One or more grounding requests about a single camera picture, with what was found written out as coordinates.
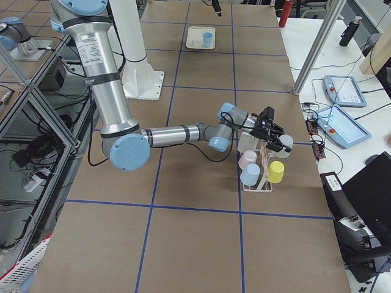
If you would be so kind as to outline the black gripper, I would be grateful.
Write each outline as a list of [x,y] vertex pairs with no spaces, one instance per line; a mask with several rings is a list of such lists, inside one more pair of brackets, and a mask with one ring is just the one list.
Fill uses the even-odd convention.
[[253,137],[267,141],[267,149],[275,152],[290,152],[290,147],[284,145],[278,138],[285,134],[282,127],[274,123],[275,110],[268,106],[256,119],[256,122],[250,132]]

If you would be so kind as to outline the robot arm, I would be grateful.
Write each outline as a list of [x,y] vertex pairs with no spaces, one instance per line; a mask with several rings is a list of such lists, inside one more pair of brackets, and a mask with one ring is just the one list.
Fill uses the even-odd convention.
[[103,153],[117,169],[141,168],[152,148],[158,147],[206,141],[212,149],[224,152],[238,129],[264,141],[272,151],[291,151],[283,128],[274,123],[271,107],[249,114],[224,103],[215,126],[196,123],[142,129],[131,116],[127,99],[158,98],[164,74],[147,61],[136,3],[52,1],[51,16],[53,29],[75,41],[86,86],[92,91],[103,123]]

